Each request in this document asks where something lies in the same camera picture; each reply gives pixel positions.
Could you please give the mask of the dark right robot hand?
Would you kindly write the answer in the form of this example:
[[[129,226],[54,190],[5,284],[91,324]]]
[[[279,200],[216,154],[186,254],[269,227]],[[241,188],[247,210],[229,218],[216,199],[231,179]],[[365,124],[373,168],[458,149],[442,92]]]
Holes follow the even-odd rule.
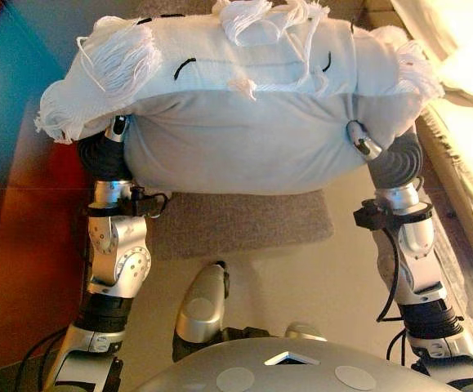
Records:
[[[347,135],[359,156],[367,163],[376,189],[394,189],[411,183],[421,172],[422,147],[413,124],[403,135],[383,149],[357,121],[346,125]]]

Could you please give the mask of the dark left robot hand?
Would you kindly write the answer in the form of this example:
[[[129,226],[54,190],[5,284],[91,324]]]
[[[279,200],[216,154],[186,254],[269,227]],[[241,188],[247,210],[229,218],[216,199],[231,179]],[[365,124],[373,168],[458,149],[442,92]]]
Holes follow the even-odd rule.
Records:
[[[132,179],[124,159],[124,139],[129,125],[129,116],[118,115],[102,132],[78,141],[80,161],[96,180]]]

